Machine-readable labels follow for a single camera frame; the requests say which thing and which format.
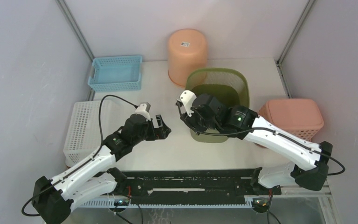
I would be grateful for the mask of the green mesh waste bin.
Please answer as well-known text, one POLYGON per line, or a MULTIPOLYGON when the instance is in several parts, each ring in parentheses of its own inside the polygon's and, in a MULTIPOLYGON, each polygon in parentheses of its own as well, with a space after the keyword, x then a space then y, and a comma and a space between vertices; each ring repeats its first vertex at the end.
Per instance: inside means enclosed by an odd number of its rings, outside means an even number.
POLYGON ((222 131, 207 129, 205 133, 196 133, 190 129, 196 141, 222 143, 229 138, 244 140, 254 131, 254 122, 259 116, 248 107, 248 84, 240 72, 225 68, 198 69, 188 77, 186 90, 196 96, 212 95, 228 107, 222 131))

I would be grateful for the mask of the white plastic basket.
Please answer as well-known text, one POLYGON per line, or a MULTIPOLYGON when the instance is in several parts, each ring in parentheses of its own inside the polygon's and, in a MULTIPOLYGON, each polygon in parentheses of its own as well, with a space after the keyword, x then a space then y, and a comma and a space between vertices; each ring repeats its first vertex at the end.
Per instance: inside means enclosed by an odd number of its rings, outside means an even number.
POLYGON ((107 137, 121 126, 120 122, 124 119, 120 116, 123 115, 126 103, 108 98, 103 101, 101 111, 99 106, 100 101, 74 104, 63 148, 67 167, 76 165, 100 146, 99 115, 101 115, 103 137, 107 137))

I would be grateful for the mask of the blue plastic basket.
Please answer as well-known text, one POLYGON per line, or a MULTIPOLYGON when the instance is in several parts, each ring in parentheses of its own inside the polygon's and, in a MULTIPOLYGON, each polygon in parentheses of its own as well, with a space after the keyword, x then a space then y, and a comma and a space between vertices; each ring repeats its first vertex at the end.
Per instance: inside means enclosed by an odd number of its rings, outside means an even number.
POLYGON ((141 55, 94 58, 94 75, 88 86, 95 92, 138 91, 141 89, 141 55))

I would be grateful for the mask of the orange round bin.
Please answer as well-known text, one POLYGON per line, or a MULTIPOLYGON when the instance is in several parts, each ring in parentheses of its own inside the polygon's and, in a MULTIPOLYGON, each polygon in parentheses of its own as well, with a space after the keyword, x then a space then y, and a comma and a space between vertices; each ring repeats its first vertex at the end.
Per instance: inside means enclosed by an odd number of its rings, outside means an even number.
POLYGON ((205 35, 195 29, 180 29, 167 42, 168 77, 181 87, 190 74, 207 65, 208 44, 205 35))

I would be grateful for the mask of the pink plastic basket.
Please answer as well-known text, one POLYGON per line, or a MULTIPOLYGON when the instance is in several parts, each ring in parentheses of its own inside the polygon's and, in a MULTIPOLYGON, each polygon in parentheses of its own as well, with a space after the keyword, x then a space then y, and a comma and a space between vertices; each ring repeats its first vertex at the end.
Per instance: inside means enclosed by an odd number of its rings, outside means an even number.
POLYGON ((258 113, 271 124, 307 141, 324 126, 316 102, 307 98, 272 99, 258 113))

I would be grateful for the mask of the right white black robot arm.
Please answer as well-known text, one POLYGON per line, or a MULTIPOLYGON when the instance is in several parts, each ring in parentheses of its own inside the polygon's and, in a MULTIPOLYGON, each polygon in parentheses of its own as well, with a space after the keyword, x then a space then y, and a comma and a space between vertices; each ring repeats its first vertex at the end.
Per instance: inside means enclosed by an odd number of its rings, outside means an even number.
POLYGON ((251 181, 256 194, 291 183, 319 191, 329 176, 328 161, 332 159, 333 145, 327 141, 302 140, 245 106, 228 107, 209 94, 196 96, 192 91, 183 91, 176 106, 185 109, 179 114, 180 119, 196 134, 209 135, 208 129, 215 130, 211 136, 253 142, 289 159, 285 165, 257 168, 251 181))

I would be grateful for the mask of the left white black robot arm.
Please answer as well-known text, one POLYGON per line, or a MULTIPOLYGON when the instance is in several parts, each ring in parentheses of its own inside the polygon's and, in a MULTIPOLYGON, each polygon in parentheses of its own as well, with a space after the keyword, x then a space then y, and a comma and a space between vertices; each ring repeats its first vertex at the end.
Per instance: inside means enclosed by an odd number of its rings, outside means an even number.
POLYGON ((102 145, 75 166, 50 179, 35 182, 32 206, 47 224, 60 224, 76 208, 102 194, 127 189, 126 176, 115 167, 142 141, 163 140, 171 129, 156 116, 158 127, 140 114, 132 114, 102 145))

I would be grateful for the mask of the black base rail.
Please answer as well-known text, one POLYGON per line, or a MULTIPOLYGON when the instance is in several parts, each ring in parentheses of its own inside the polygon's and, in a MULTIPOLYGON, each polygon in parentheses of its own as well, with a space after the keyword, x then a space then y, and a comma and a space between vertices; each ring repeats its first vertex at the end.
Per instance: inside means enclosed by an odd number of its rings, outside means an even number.
POLYGON ((242 203, 247 196, 281 195, 256 182, 255 169, 125 171, 126 180, 109 196, 124 194, 136 203, 242 203))

